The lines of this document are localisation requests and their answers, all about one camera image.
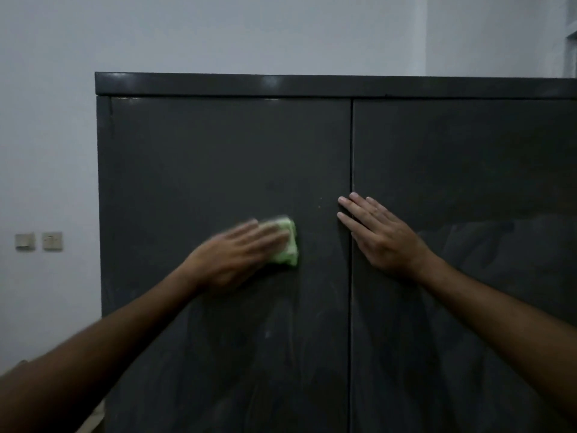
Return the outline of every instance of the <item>cabinet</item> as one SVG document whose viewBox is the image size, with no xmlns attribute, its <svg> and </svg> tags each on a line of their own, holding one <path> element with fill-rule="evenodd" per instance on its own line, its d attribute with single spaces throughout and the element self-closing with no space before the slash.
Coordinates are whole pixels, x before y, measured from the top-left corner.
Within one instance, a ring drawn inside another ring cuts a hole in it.
<svg viewBox="0 0 577 433">
<path fill-rule="evenodd" d="M 556 431 L 566 423 L 336 218 L 373 196 L 463 272 L 577 324 L 577 82 L 97 73 L 103 314 L 207 236 L 297 224 L 297 269 L 193 301 L 107 431 Z"/>
</svg>

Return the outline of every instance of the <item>person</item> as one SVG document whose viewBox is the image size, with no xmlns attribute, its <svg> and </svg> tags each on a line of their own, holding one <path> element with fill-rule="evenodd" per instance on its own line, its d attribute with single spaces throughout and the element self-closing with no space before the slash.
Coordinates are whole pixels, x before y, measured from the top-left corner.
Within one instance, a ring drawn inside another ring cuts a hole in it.
<svg viewBox="0 0 577 433">
<path fill-rule="evenodd" d="M 452 268 L 376 200 L 352 193 L 338 202 L 358 220 L 337 213 L 373 267 L 429 291 L 577 425 L 575 328 Z M 287 239 L 256 220 L 222 232 L 140 298 L 6 374 L 0 432 L 75 431 L 190 300 L 240 285 Z"/>
</svg>

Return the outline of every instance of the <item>cabinet top edge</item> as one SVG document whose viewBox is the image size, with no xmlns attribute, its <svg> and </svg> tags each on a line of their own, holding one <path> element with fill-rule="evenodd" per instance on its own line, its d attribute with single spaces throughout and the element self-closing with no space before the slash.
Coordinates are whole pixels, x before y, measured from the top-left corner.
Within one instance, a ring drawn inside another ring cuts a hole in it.
<svg viewBox="0 0 577 433">
<path fill-rule="evenodd" d="M 96 94 L 117 97 L 577 99 L 577 79 L 96 72 Z"/>
</svg>

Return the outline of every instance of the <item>wall switch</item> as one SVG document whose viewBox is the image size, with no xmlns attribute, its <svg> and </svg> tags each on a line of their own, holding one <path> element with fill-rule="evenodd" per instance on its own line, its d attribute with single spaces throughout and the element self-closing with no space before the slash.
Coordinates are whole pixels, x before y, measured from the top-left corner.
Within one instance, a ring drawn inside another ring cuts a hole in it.
<svg viewBox="0 0 577 433">
<path fill-rule="evenodd" d="M 42 249 L 62 250 L 62 233 L 42 232 Z"/>
<path fill-rule="evenodd" d="M 36 236 L 34 232 L 16 234 L 14 236 L 14 245 L 17 250 L 34 250 L 36 247 Z"/>
</svg>

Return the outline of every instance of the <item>hand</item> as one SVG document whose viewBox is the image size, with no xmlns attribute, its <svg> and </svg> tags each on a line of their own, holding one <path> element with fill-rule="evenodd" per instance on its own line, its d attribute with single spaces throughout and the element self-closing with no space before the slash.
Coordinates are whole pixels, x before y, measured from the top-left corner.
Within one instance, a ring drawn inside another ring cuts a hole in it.
<svg viewBox="0 0 577 433">
<path fill-rule="evenodd" d="M 421 237 L 375 199 L 351 193 L 339 197 L 339 204 L 359 219 L 337 213 L 350 229 L 361 252 L 377 269 L 416 278 L 431 253 Z"/>
<path fill-rule="evenodd" d="M 290 233 L 256 220 L 209 238 L 177 271 L 203 289 L 237 286 L 280 252 Z"/>
</svg>

